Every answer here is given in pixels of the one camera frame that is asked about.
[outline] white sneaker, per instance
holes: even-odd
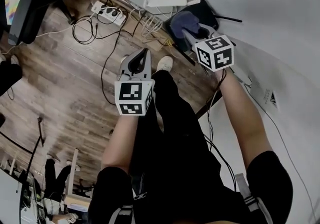
[[[52,160],[54,160],[55,163],[56,163],[56,162],[60,163],[60,160],[59,160],[59,159],[55,158],[54,156],[52,156],[52,155],[50,155],[50,154],[47,154],[47,155],[46,155],[46,159],[47,159],[47,160],[48,160],[48,159],[52,159]]]
[[[173,58],[171,56],[167,55],[159,61],[156,70],[157,71],[166,70],[166,71],[170,72],[172,70],[173,65],[174,65],[173,63],[174,63]]]
[[[20,66],[19,60],[15,55],[11,57],[11,64],[17,64]]]
[[[72,165],[72,161],[69,161],[69,160],[68,160],[68,161],[66,162],[66,165],[67,165],[67,166]],[[76,172],[80,172],[80,170],[81,170],[80,166],[75,165],[75,171],[76,171]]]
[[[0,54],[0,63],[6,62],[6,57],[3,54]]]

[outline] black shirt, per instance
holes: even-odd
[[[97,177],[89,221],[108,224],[116,209],[133,204],[137,224],[171,224],[177,220],[265,223],[263,215],[250,213],[241,194],[225,187],[208,165],[184,163],[184,166],[187,167],[182,170],[177,166],[168,170],[164,165],[163,169],[144,175],[144,186],[135,198],[130,176],[116,167],[103,169]],[[286,223],[293,187],[276,154],[267,151],[257,156],[248,167],[247,180],[251,194],[262,199],[273,224]]]

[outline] white box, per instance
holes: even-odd
[[[234,45],[227,36],[207,39],[194,45],[198,61],[211,71],[234,65]]]
[[[116,81],[115,104],[120,115],[144,116],[153,97],[155,81]]]

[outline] power strip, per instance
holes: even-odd
[[[120,11],[117,11],[115,16],[112,13],[115,11],[113,7],[108,8],[109,6],[105,5],[104,3],[97,1],[94,6],[91,8],[93,13],[101,15],[105,19],[109,20],[111,23],[114,23],[118,26],[121,26],[126,19],[126,16]]]

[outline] black pants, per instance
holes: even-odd
[[[138,121],[129,171],[133,189],[141,193],[141,189],[144,190],[141,184],[148,187],[148,179],[152,179],[153,185],[156,180],[157,186],[179,188],[175,193],[179,190],[183,193],[190,184],[196,187],[197,179],[208,171],[210,177],[203,179],[212,180],[214,176],[221,185],[221,165],[209,151],[193,109],[179,96],[178,87],[167,71],[160,70],[152,78],[155,80],[155,104],[152,100],[146,115]],[[155,106],[163,120],[163,133]]]
[[[56,178],[55,161],[48,159],[45,164],[45,191],[44,197],[61,202],[66,180],[70,174],[71,166],[66,166],[62,169],[59,176]]]
[[[22,69],[17,64],[0,63],[0,96],[22,78]]]

